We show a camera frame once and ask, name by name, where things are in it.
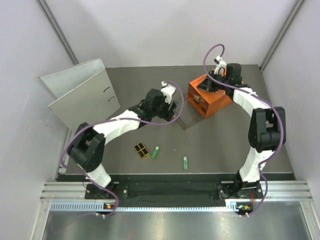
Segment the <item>orange drawer box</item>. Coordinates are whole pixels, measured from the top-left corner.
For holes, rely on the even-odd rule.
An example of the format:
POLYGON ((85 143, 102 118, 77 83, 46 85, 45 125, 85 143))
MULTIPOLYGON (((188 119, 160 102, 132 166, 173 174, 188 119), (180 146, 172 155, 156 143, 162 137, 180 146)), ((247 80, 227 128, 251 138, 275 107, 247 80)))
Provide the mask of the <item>orange drawer box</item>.
POLYGON ((204 74, 189 82, 188 85, 188 95, 189 93, 193 95, 201 95, 206 100, 207 112, 198 110, 198 112, 201 113, 205 119, 232 103, 232 100, 226 95, 224 90, 208 92, 197 88, 197 86, 206 78, 206 76, 207 75, 204 74))

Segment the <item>clear drawer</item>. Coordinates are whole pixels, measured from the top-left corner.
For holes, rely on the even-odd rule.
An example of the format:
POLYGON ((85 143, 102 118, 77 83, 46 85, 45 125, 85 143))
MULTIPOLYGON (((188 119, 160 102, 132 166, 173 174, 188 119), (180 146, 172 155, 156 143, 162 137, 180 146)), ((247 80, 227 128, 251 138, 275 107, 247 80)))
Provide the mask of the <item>clear drawer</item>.
POLYGON ((191 94, 189 92, 188 99, 198 111, 207 112, 208 103, 201 95, 191 94))
POLYGON ((198 112, 194 105, 188 100, 188 93, 183 95, 183 110, 178 119, 176 120, 181 128, 186 131, 195 124, 204 120, 204 116, 198 112))

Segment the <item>green tube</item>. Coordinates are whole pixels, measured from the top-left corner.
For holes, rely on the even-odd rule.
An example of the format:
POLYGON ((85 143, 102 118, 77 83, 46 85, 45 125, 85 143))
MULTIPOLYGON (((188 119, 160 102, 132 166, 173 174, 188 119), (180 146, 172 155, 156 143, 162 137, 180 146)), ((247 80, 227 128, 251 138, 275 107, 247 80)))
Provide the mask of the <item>green tube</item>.
POLYGON ((158 154, 158 152, 159 152, 159 149, 160 149, 159 146, 156 146, 156 147, 155 147, 155 149, 154 149, 154 151, 153 151, 153 153, 152 153, 152 155, 151 155, 151 158, 152 158, 152 159, 155 159, 155 158, 157 157, 157 154, 158 154))
POLYGON ((184 156, 183 157, 183 170, 184 171, 187 171, 189 169, 189 166, 188 166, 188 157, 187 156, 184 156))

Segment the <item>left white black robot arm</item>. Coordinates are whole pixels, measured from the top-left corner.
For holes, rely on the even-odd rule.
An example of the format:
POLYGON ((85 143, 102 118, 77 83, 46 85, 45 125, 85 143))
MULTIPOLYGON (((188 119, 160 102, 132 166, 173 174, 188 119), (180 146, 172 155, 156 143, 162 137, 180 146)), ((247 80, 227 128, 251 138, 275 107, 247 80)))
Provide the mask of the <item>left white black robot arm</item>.
POLYGON ((97 184, 96 192, 102 198, 109 198, 114 191, 112 179, 102 165, 105 145, 129 131, 150 124, 155 117, 169 123, 178 105, 173 101, 175 91, 176 87, 171 84, 151 89, 145 99, 122 114, 101 123, 84 122, 78 126, 66 154, 97 184))

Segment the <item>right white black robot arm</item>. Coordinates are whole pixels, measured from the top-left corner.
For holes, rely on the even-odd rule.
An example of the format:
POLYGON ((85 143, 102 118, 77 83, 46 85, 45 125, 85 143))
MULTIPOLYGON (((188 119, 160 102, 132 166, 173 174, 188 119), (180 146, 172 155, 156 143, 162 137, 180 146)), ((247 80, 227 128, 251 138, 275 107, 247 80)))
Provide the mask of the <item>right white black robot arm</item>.
POLYGON ((233 192, 245 198, 259 183, 266 162, 276 155, 286 142, 286 112, 259 97, 252 88, 242 82, 241 65, 225 63, 218 58, 216 67, 206 71, 200 89, 208 92, 222 90, 250 116, 248 141, 250 150, 244 165, 236 175, 233 192))

